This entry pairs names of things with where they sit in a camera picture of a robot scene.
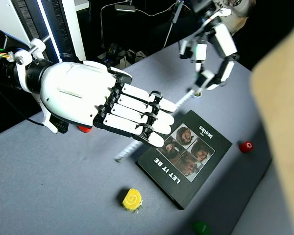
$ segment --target beige blurry object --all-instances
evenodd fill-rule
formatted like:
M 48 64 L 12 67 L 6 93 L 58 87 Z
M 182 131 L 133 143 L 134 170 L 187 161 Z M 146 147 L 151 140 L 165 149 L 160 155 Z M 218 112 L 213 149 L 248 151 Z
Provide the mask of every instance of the beige blurry object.
M 294 222 L 294 31 L 256 67 L 252 77 L 253 94 Z

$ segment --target yellow object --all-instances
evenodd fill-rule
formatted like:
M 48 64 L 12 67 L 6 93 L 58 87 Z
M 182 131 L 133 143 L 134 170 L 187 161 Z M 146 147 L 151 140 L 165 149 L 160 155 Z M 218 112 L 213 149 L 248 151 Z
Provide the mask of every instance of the yellow object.
M 137 189 L 131 188 L 126 197 L 124 198 L 122 204 L 123 206 L 131 212 L 136 211 L 142 205 L 142 196 Z

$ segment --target book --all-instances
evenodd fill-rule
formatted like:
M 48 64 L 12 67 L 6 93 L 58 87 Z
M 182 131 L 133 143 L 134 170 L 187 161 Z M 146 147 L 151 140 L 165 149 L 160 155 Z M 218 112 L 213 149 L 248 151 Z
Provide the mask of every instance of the book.
M 164 146 L 148 149 L 137 165 L 180 209 L 185 209 L 232 143 L 194 111 L 163 137 Z

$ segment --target red bottle cap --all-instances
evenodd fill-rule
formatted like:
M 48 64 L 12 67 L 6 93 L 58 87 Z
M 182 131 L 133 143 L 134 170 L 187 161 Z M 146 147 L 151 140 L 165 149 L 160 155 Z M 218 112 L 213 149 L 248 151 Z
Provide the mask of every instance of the red bottle cap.
M 82 126 L 78 126 L 78 128 L 81 132 L 85 132 L 85 133 L 88 133 L 92 130 L 91 128 L 86 128 L 86 127 L 82 127 Z
M 240 144 L 240 151 L 243 153 L 247 153 L 254 148 L 253 144 L 250 141 L 246 141 Z

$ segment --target black device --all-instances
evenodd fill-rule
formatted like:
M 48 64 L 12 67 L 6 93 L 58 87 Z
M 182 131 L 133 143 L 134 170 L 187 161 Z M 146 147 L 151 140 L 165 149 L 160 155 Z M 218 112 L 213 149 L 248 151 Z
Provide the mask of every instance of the black device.
M 232 143 L 189 111 L 172 127 L 162 148 L 150 148 L 138 166 L 180 209 L 185 209 Z

